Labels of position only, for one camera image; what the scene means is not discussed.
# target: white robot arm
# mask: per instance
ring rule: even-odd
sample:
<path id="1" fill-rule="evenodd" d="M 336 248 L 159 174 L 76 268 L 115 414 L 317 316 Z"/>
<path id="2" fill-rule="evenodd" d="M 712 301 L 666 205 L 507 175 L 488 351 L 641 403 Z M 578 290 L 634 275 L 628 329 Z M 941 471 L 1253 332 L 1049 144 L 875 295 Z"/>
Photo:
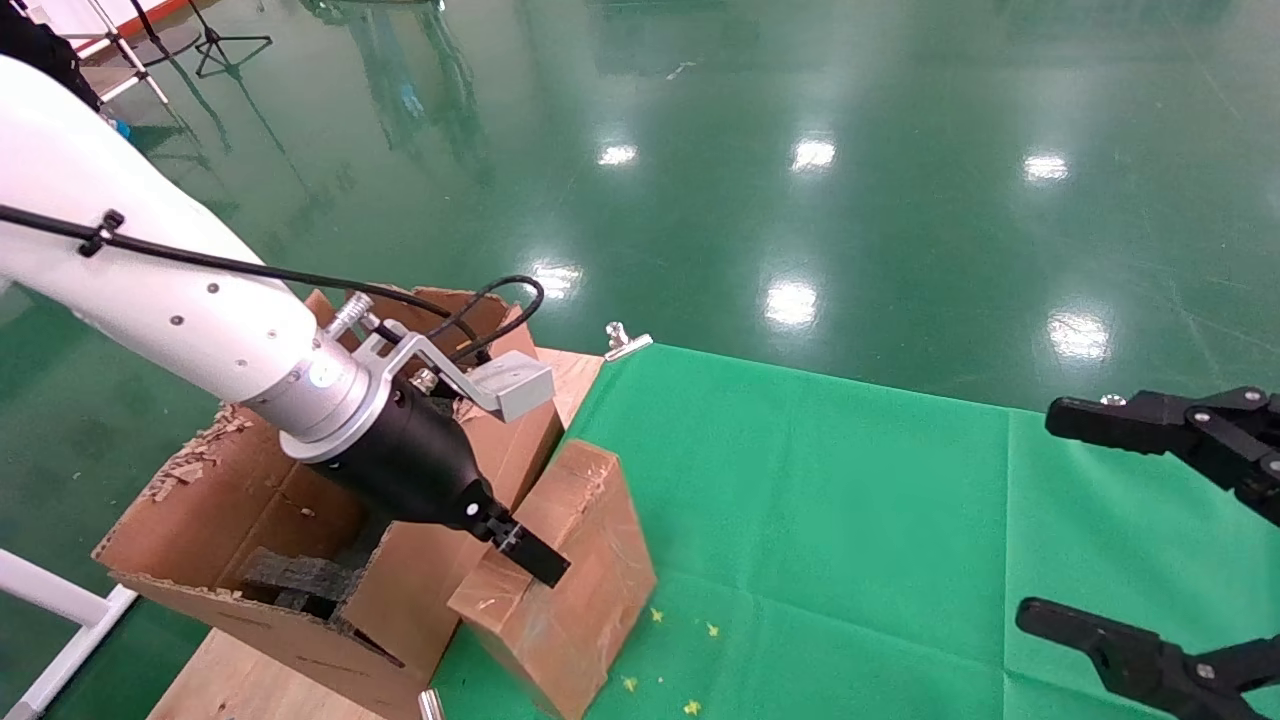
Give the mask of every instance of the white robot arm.
<path id="1" fill-rule="evenodd" d="M 246 274 L 271 273 L 236 233 L 60 85 L 0 55 L 0 86 L 17 99 L 0 106 L 0 278 L 214 396 L 250 405 L 280 429 L 287 454 L 367 505 L 467 530 L 544 583 L 559 580 L 568 562 L 493 497 L 461 427 L 397 375 L 420 357 L 456 392 L 512 420 L 550 398 L 545 365 L 509 352 L 463 374 L 429 338 L 394 323 L 348 352 L 338 336 L 379 324 L 366 296 L 319 328 L 283 282 Z"/>

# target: green epoxy floor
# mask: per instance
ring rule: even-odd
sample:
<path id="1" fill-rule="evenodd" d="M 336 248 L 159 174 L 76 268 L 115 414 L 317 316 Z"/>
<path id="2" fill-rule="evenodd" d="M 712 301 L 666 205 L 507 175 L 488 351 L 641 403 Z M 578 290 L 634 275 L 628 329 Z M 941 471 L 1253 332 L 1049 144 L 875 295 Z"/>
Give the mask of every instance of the green epoxy floor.
<path id="1" fill-rule="evenodd" d="M 207 15 L 275 37 L 243 88 L 163 67 L 186 128 L 142 88 L 114 106 L 270 263 L 402 286 L 527 272 L 548 346 L 599 352 L 620 319 L 1016 407 L 1280 387 L 1275 3 Z M 0 547 L 106 591 L 90 550 L 214 402 L 23 291 L 0 295 Z M 8 707 L 70 629 L 5 597 L 0 616 Z M 51 716 L 143 717 L 201 634 L 140 606 Z"/>

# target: tripod stand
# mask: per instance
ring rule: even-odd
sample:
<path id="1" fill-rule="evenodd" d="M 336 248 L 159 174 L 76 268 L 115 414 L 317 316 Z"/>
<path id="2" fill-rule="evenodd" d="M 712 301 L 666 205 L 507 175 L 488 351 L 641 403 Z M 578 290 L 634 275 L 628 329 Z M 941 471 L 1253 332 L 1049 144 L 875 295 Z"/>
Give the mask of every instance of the tripod stand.
<path id="1" fill-rule="evenodd" d="M 200 64 L 196 65 L 196 77 L 207 77 L 205 76 L 205 63 L 207 63 L 209 60 L 212 60 L 223 67 L 220 70 L 215 70 L 209 74 L 227 72 L 232 67 L 230 59 L 227 58 L 227 53 L 223 50 L 223 42 L 233 42 L 239 40 L 252 40 L 261 42 L 261 45 L 253 49 L 252 53 L 242 58 L 239 60 L 241 63 L 248 60 L 253 55 L 257 55 L 259 53 L 265 50 L 268 45 L 271 44 L 270 35 L 221 35 L 216 29 L 209 27 L 209 22 L 205 20 L 205 15 L 201 14 L 200 8 L 196 6 L 195 0 L 187 0 L 187 4 L 191 5 L 192 12 L 196 13 L 196 19 L 200 20 L 200 26 L 204 28 L 202 33 L 204 37 L 200 40 L 200 42 L 196 44 L 196 53 L 200 53 Z M 218 58 L 214 58 L 215 50 L 218 51 L 219 55 L 221 55 L 220 60 Z"/>

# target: green tablecloth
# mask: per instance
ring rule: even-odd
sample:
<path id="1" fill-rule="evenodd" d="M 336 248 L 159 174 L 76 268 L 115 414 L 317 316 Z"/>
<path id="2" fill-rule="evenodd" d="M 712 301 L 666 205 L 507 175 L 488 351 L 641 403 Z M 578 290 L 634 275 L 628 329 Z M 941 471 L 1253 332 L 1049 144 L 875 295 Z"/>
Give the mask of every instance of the green tablecloth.
<path id="1" fill-rule="evenodd" d="M 1280 632 L 1280 530 L 1036 413 L 655 346 L 604 368 L 568 437 L 622 457 L 663 614 L 591 719 L 1161 716 L 1016 630 L 1018 602 L 1192 652 Z M 466 629 L 435 687 L 449 720 L 543 717 Z"/>

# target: cardboard box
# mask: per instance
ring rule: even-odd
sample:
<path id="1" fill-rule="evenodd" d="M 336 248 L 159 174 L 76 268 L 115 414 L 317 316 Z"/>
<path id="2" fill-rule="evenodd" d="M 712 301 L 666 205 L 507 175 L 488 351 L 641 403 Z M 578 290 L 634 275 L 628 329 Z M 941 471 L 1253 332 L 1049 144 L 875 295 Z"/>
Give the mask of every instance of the cardboard box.
<path id="1" fill-rule="evenodd" d="M 419 288 L 449 310 L 471 293 Z M 307 300 L 321 324 L 333 307 Z M 439 318 L 378 299 L 374 311 L 425 332 Z M 479 334 L 518 309 L 486 297 L 467 322 Z M 452 350 L 466 341 L 449 329 Z M 527 328 L 493 346 L 535 356 Z M 515 507 L 559 441 L 554 406 L 503 424 L 460 404 L 460 418 L 494 495 Z M 335 559 L 357 542 L 369 518 L 346 489 L 287 457 L 278 433 L 244 407 L 224 407 L 209 429 L 155 475 L 93 551 L 111 577 L 138 593 L 260 650 L 389 720 L 419 720 L 415 696 L 430 682 L 458 616 L 447 601 L 484 556 L 484 543 L 439 525 L 393 523 L 357 573 L 352 592 L 328 616 L 270 605 L 241 582 L 259 547 L 297 557 Z M 372 525 L 376 532 L 379 527 Z"/>
<path id="2" fill-rule="evenodd" d="M 449 607 L 539 707 L 579 720 L 657 583 L 618 457 L 567 443 L 516 519 L 570 559 L 564 578 L 548 588 L 490 550 Z"/>

